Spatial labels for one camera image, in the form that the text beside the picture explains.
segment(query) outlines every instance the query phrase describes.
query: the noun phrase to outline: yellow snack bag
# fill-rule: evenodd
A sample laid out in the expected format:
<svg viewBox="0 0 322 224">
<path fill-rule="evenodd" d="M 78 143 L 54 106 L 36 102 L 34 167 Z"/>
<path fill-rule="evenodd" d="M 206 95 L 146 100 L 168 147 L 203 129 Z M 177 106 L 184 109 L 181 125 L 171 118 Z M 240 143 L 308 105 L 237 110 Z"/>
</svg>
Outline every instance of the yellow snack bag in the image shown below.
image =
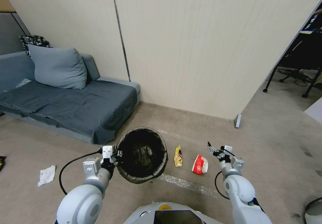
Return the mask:
<svg viewBox="0 0 322 224">
<path fill-rule="evenodd" d="M 176 167 L 178 166 L 182 166 L 182 153 L 181 153 L 181 147 L 180 145 L 177 146 L 177 148 L 175 149 L 175 153 L 174 153 L 174 164 Z"/>
</svg>

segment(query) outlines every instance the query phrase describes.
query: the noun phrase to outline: red and white wrapper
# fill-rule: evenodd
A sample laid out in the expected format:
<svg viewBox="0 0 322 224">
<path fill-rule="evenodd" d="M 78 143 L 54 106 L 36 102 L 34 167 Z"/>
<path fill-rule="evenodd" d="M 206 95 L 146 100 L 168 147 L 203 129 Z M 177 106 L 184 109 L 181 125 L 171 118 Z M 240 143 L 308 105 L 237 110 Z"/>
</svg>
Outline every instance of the red and white wrapper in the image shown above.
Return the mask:
<svg viewBox="0 0 322 224">
<path fill-rule="evenodd" d="M 192 166 L 192 171 L 196 174 L 206 173 L 208 171 L 208 160 L 201 155 L 198 155 Z"/>
</svg>

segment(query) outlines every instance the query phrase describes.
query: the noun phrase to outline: snack wrapper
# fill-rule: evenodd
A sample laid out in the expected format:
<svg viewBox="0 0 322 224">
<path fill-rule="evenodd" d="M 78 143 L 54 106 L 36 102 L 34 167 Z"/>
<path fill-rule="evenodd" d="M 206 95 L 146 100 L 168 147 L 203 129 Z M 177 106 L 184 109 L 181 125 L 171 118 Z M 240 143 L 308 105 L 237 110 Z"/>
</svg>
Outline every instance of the snack wrapper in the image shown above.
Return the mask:
<svg viewBox="0 0 322 224">
<path fill-rule="evenodd" d="M 206 173 L 208 171 L 208 160 L 206 160 L 205 157 L 198 155 L 192 166 L 192 171 L 196 174 Z"/>
<path fill-rule="evenodd" d="M 176 167 L 182 166 L 182 153 L 181 153 L 181 146 L 180 145 L 177 146 L 177 148 L 175 149 L 174 164 Z"/>
</svg>

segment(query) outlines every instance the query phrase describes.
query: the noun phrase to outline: patterned pillow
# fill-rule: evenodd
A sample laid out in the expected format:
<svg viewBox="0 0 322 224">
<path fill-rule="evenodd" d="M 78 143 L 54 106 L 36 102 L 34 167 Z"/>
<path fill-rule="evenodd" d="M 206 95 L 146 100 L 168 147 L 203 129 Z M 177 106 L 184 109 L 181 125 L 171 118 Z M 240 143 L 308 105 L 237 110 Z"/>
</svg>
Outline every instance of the patterned pillow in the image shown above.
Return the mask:
<svg viewBox="0 0 322 224">
<path fill-rule="evenodd" d="M 28 44 L 46 47 L 46 48 L 52 48 L 50 46 L 50 43 L 44 39 L 44 37 L 38 36 L 38 35 L 31 35 L 31 36 L 20 36 L 20 41 L 22 43 L 23 50 L 26 52 L 26 54 L 30 57 L 29 50 L 28 50 Z"/>
</svg>

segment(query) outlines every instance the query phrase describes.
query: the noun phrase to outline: gray blanket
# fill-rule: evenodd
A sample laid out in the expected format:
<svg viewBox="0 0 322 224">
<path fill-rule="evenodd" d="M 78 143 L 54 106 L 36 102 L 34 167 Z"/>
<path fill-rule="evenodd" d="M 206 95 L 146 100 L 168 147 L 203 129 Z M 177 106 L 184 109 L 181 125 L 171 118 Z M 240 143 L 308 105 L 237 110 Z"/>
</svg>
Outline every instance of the gray blanket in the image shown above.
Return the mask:
<svg viewBox="0 0 322 224">
<path fill-rule="evenodd" d="M 0 109 L 12 110 L 57 127 L 91 137 L 94 144 L 107 144 L 133 112 L 134 87 L 91 81 L 79 89 L 62 89 L 30 82 L 0 94 Z"/>
</svg>

